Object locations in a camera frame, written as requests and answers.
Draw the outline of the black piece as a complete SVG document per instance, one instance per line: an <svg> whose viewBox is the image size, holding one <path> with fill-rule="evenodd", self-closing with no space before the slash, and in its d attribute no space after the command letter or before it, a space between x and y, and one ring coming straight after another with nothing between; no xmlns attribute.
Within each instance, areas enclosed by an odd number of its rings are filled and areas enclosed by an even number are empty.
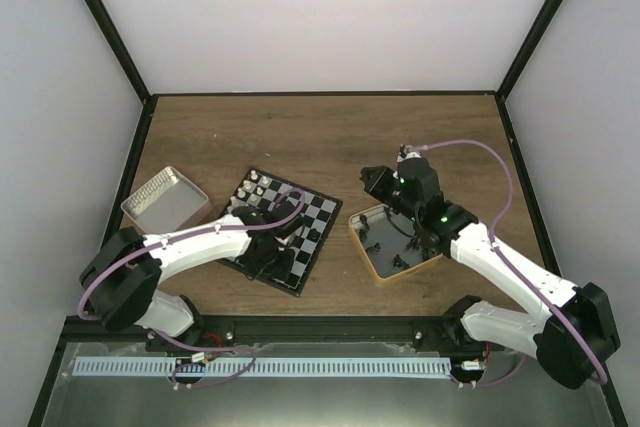
<svg viewBox="0 0 640 427"><path fill-rule="evenodd" d="M316 229L311 229L307 234L307 239L312 242L317 242L320 238L320 232Z"/></svg>

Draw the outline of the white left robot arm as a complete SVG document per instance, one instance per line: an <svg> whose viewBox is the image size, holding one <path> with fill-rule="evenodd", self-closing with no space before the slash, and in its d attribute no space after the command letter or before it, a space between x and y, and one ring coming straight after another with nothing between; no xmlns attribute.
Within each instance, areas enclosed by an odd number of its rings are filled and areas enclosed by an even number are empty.
<svg viewBox="0 0 640 427"><path fill-rule="evenodd" d="M290 267L287 238L302 223L301 209L290 202L265 211L251 206L200 227L166 234L142 235L133 227L117 231L81 273L84 292L77 307L84 320L95 320L109 332L130 326L169 337L181 350L196 349L204 326L184 296L172 296L159 285L203 264L238 259L257 273Z"/></svg>

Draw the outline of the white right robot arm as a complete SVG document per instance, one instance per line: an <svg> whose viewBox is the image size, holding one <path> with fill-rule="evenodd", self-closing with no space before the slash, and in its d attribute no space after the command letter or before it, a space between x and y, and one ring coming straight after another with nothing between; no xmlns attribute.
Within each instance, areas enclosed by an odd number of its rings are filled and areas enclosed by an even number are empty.
<svg viewBox="0 0 640 427"><path fill-rule="evenodd" d="M364 167L364 190L412 222L422 243L470 268L506 293L519 311L467 297L461 314L444 325L447 343L465 350L488 341L538 361L557 383L577 389L608 381L605 362L620 347L606 292L594 283L578 286L498 239L477 216L446 199L436 171L416 155L397 167Z"/></svg>

